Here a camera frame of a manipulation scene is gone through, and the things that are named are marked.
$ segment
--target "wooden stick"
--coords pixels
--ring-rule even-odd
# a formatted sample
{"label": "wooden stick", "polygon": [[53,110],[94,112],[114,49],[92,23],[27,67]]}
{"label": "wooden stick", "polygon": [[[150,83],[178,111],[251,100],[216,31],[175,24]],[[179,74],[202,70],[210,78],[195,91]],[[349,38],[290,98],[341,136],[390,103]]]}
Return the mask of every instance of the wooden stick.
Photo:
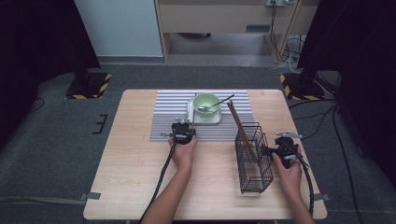
{"label": "wooden stick", "polygon": [[247,156],[250,154],[250,157],[253,159],[253,161],[257,162],[257,157],[251,148],[251,144],[248,141],[248,135],[246,134],[244,126],[242,125],[242,122],[239,119],[238,114],[236,113],[235,107],[233,106],[233,101],[231,100],[229,103],[227,103],[227,106],[230,108],[230,111],[231,111],[231,114],[233,115],[233,119],[235,120],[236,126],[238,126],[239,134],[242,138],[244,145],[247,148],[247,152],[248,152]]}

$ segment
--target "green bowl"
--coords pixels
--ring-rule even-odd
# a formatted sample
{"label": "green bowl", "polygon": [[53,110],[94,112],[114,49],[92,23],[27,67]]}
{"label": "green bowl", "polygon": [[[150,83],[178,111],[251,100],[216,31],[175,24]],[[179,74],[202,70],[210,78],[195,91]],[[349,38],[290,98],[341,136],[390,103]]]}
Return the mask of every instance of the green bowl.
{"label": "green bowl", "polygon": [[[203,92],[203,93],[199,93],[197,94],[193,101],[192,101],[192,105],[194,106],[194,110],[197,111],[198,113],[201,114],[213,114],[218,112],[218,110],[220,109],[220,105],[215,105],[218,102],[220,102],[220,99],[217,95],[210,93],[210,92]],[[201,111],[198,110],[198,108],[200,106],[207,106],[210,107],[207,111]]]}

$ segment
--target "striped placemat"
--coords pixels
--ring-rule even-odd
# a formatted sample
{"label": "striped placemat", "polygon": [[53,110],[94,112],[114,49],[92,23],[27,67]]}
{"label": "striped placemat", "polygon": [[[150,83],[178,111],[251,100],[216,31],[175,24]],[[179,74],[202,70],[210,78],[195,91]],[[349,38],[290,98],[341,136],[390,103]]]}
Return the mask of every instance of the striped placemat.
{"label": "striped placemat", "polygon": [[[158,91],[155,103],[154,117],[151,125],[150,142],[165,142],[167,137],[161,133],[172,132],[172,123],[178,119],[188,117],[188,101],[200,92],[213,92],[220,100],[235,94],[232,98],[233,105],[242,122],[254,122],[251,112],[248,91],[241,90],[183,90],[183,91]],[[233,116],[224,102],[221,104],[221,121],[216,124],[195,124],[197,138],[200,142],[229,142],[234,141],[238,128],[233,120]]]}

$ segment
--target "black wire basket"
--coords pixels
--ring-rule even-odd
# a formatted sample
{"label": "black wire basket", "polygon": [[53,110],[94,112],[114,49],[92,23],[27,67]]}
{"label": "black wire basket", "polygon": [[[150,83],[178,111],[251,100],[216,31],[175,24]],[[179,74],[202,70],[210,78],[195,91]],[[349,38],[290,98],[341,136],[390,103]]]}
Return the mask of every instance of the black wire basket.
{"label": "black wire basket", "polygon": [[271,171],[271,155],[266,150],[268,145],[265,134],[258,122],[242,123],[242,126],[247,134],[249,146],[246,146],[238,131],[235,138],[235,151],[241,192],[262,193],[274,180]]}

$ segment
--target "spoon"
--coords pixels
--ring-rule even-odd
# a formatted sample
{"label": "spoon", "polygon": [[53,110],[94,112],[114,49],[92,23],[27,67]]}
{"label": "spoon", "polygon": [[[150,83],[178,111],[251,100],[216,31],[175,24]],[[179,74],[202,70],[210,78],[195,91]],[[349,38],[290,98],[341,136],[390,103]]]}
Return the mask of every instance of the spoon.
{"label": "spoon", "polygon": [[[218,103],[215,104],[215,105],[219,105],[219,104],[223,103],[224,101],[231,99],[232,97],[234,97],[234,94],[231,95],[231,96],[229,96],[229,97],[227,97],[226,99],[224,99],[224,100],[218,102]],[[215,106],[215,105],[212,105],[212,106],[200,106],[200,107],[198,107],[198,110],[201,111],[201,112],[207,112],[207,110],[208,110],[209,108],[211,108],[211,107],[213,107],[213,106]]]}

